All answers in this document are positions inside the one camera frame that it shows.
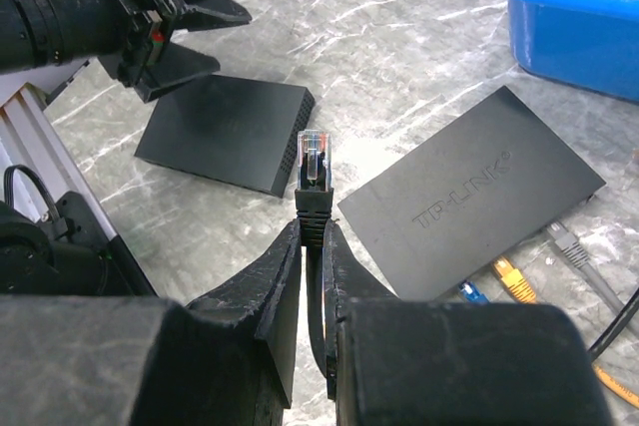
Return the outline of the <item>black network switch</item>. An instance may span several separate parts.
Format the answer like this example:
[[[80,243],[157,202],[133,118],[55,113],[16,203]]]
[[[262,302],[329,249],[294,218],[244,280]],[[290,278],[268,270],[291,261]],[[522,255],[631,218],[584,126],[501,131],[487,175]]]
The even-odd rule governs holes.
[[[430,301],[605,184],[502,87],[338,207],[395,293]]]

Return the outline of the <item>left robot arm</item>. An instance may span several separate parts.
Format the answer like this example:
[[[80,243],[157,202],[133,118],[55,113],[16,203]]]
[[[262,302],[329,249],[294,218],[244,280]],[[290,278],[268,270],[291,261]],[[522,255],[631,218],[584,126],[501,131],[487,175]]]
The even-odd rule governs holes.
[[[216,58],[174,44],[175,32],[251,21],[234,0],[1,0],[1,71],[96,58],[151,102],[220,69]]]

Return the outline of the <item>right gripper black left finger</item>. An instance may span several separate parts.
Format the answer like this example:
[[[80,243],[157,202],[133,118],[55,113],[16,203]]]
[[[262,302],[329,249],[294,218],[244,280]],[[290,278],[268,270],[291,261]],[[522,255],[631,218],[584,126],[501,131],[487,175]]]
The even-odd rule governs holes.
[[[186,305],[1,299],[5,425],[278,425],[291,406],[302,234]]]

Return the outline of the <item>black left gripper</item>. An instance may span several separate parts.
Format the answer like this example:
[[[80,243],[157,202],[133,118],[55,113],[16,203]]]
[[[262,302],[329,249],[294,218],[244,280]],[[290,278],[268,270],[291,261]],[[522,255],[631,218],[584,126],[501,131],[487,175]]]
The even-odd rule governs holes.
[[[215,30],[252,22],[250,12],[234,0],[115,1],[124,17],[122,46],[116,54],[103,55],[100,62],[113,79],[134,87],[143,102],[157,100],[221,69],[215,57],[173,43],[157,63],[145,67],[152,27],[151,11],[146,10],[157,11],[167,30]]]

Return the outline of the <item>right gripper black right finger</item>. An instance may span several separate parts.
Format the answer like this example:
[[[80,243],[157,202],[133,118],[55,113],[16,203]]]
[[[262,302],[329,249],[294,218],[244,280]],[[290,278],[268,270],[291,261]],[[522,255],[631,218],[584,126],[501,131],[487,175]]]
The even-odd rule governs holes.
[[[586,347],[547,304],[403,301],[323,236],[326,379],[340,425],[608,425]]]

